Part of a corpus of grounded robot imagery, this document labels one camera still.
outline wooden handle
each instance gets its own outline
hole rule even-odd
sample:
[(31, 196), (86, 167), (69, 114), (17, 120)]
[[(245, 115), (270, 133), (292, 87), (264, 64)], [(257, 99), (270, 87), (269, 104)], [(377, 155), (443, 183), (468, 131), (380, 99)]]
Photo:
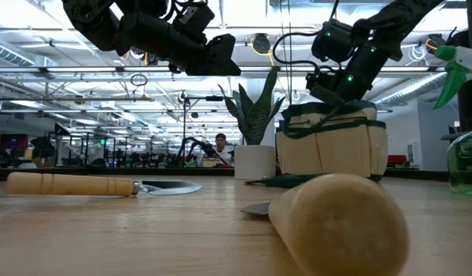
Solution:
[(13, 172), (7, 192), (27, 195), (131, 196), (132, 179)]
[(269, 217), (304, 272), (399, 275), (408, 257), (401, 210), (378, 184), (328, 175), (273, 199)]

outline spray bottle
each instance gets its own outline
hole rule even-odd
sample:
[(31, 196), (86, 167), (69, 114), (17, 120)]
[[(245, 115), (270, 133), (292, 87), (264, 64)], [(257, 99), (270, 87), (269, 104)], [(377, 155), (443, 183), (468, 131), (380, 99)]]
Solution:
[[(447, 81), (434, 109), (447, 104), (461, 89), (472, 81), (472, 49), (441, 46), (435, 53), (437, 58), (448, 61), (445, 67)], [(451, 174), (451, 189), (456, 193), (472, 196), (472, 131), (457, 138), (447, 151)]]

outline person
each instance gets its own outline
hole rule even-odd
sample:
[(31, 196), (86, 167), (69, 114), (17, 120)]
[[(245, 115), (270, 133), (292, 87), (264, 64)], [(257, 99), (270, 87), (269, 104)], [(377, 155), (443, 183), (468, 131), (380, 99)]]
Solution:
[(215, 136), (215, 143), (216, 143), (216, 148), (215, 151), (216, 153), (224, 159), (227, 164), (230, 165), (232, 156), (229, 153), (229, 150), (226, 147), (227, 140), (226, 140), (226, 135), (223, 133), (219, 133)]

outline wooden table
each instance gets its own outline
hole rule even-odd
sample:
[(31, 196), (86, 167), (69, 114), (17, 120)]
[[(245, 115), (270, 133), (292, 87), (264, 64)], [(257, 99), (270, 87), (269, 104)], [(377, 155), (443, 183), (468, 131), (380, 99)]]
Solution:
[[(284, 189), (225, 177), (169, 179), (203, 190), (24, 197), (7, 196), (0, 183), (0, 275), (301, 275), (270, 222), (239, 212)], [(382, 182), (411, 230), (403, 275), (472, 276), (472, 197), (451, 194), (447, 183)]]

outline ceiling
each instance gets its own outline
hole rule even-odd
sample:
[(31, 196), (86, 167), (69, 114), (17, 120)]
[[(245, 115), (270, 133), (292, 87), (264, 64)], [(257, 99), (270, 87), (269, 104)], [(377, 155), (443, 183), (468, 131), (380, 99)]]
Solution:
[[(231, 91), (243, 85), (253, 91), (261, 86), (269, 66), (274, 62), (269, 56), (257, 54), (251, 47), (251, 39), (256, 33), (268, 35), (271, 43), (289, 31), (289, 22), (293, 31), (314, 32), (319, 30), (321, 23), (331, 13), (331, 0), (289, 0), (282, 1), (282, 11), (278, 0), (210, 0), (209, 7), (216, 17), (205, 30), (211, 39), (217, 35), (230, 33), (236, 37), (233, 60), (244, 67), (241, 77), (189, 77), (185, 74), (172, 75), (162, 61), (155, 72), (143, 72), (148, 79), (145, 86), (135, 87), (131, 81), (143, 81), (144, 77), (132, 80), (139, 74), (136, 72), (101, 72), (77, 70), (75, 72), (53, 72), (43, 77), (32, 73), (16, 73), (14, 64), (0, 58), (0, 67), (13, 67), (0, 72), (0, 98), (53, 98), (53, 101), (18, 102), (5, 101), (0, 103), (0, 110), (54, 110), (48, 112), (51, 118), (70, 127), (83, 131), (103, 127), (105, 133), (123, 133), (128, 135), (155, 136), (163, 141), (179, 141), (183, 134), (183, 105), (180, 104), (180, 93), (188, 97), (205, 97), (220, 95), (217, 84), (224, 90)], [(368, 18), (377, 13), (390, 1), (386, 0), (341, 0), (337, 18), (353, 24), (360, 18)], [(394, 88), (410, 79), (428, 77), (431, 73), (421, 68), (441, 66), (431, 54), (424, 53), (422, 44), (432, 33), (442, 34), (447, 38), (449, 33), (467, 28), (467, 11), (463, 1), (450, 2), (451, 5), (439, 6), (428, 14), (414, 31), (404, 40), (401, 61), (389, 60), (386, 66), (390, 72), (380, 73), (374, 82), (374, 88), (365, 95), (367, 100), (380, 100), (381, 95), (394, 92)], [(289, 41), (286, 47), (278, 48), (279, 58), (293, 60), (313, 60), (318, 62), (310, 51), (314, 38), (292, 37), (292, 50)], [(129, 54), (118, 57), (115, 52), (101, 52), (90, 43), (80, 32), (76, 31), (64, 13), (60, 0), (0, 0), (0, 45), (11, 49), (16, 54), (34, 61), (35, 66), (42, 66), (45, 57), (47, 65), (59, 67), (144, 67), (144, 61)], [(276, 98), (289, 94), (289, 83), (292, 83), (292, 103), (300, 104), (317, 101), (309, 96), (305, 89), (305, 70), (293, 72), (292, 78), (282, 70), (276, 85)], [(82, 96), (86, 100), (79, 104), (72, 101)], [(238, 142), (240, 133), (235, 120), (226, 112), (223, 102), (207, 102), (191, 100), (190, 112), (186, 116), (187, 135), (201, 136), (212, 140), (218, 132), (229, 133), (229, 141)], [(289, 97), (282, 109), (289, 105)], [(69, 110), (119, 110), (112, 112), (77, 113)], [(121, 110), (138, 112), (121, 113)]]

